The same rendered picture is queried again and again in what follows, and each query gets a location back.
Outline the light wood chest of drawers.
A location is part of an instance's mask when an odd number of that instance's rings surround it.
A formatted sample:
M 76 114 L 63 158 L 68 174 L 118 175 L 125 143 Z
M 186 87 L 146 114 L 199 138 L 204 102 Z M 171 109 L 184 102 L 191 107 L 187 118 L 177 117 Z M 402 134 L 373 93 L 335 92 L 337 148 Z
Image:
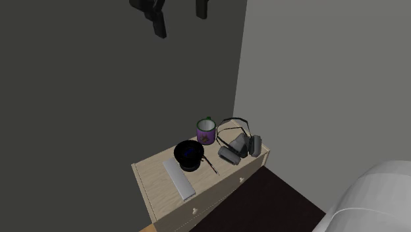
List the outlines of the light wood chest of drawers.
M 157 232 L 190 232 L 224 199 L 251 177 L 269 156 L 269 148 L 262 146 L 257 158 L 247 156 L 238 165 L 221 159 L 220 145 L 204 146 L 205 157 L 218 170 L 217 175 L 206 161 L 193 172 L 184 172 L 196 194 L 183 201 L 163 166 L 174 157 L 174 147 L 150 158 L 132 164 L 132 169 L 142 193 L 151 222 Z

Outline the black bowl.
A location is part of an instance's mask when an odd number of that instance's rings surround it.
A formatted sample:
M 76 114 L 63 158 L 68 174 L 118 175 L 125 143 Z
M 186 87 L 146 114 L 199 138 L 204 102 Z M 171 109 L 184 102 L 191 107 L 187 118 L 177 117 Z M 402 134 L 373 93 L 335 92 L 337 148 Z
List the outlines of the black bowl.
M 204 147 L 198 141 L 185 140 L 175 146 L 173 153 L 183 171 L 193 172 L 201 165 Z

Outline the flat grey remote control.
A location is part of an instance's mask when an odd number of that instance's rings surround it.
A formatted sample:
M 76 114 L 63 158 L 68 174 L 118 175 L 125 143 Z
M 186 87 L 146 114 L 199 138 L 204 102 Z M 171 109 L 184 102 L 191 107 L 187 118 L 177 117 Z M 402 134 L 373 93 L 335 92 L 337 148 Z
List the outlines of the flat grey remote control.
M 169 158 L 163 162 L 163 166 L 175 185 L 183 201 L 188 200 L 196 194 L 196 191 L 186 178 L 175 158 Z

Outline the black pen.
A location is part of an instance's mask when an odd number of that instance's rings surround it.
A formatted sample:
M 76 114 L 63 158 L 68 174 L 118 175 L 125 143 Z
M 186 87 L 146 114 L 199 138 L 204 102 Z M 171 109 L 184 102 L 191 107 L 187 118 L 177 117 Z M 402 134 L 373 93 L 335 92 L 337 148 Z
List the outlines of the black pen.
M 208 163 L 208 165 L 212 168 L 212 170 L 219 175 L 218 170 L 216 170 L 216 168 L 213 166 L 213 164 L 203 155 L 203 158 L 205 159 L 205 161 Z

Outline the purple mug with green rim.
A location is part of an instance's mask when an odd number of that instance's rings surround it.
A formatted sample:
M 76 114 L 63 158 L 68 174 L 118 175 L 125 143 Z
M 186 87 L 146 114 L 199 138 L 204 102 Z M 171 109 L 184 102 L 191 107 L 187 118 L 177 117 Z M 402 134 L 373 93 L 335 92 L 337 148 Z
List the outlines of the purple mug with green rim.
M 211 117 L 201 119 L 196 124 L 197 141 L 202 145 L 210 145 L 215 142 L 216 123 Z

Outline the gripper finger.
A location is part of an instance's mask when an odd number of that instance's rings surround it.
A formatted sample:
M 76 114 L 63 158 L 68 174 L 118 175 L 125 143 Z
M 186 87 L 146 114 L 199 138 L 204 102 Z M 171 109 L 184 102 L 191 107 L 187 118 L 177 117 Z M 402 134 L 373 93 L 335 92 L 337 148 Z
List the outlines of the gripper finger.
M 153 30 L 156 36 L 160 38 L 167 37 L 165 21 L 162 8 L 165 0 L 128 0 L 129 4 L 144 13 L 146 19 L 153 24 Z
M 209 0 L 196 0 L 196 16 L 200 19 L 207 18 Z

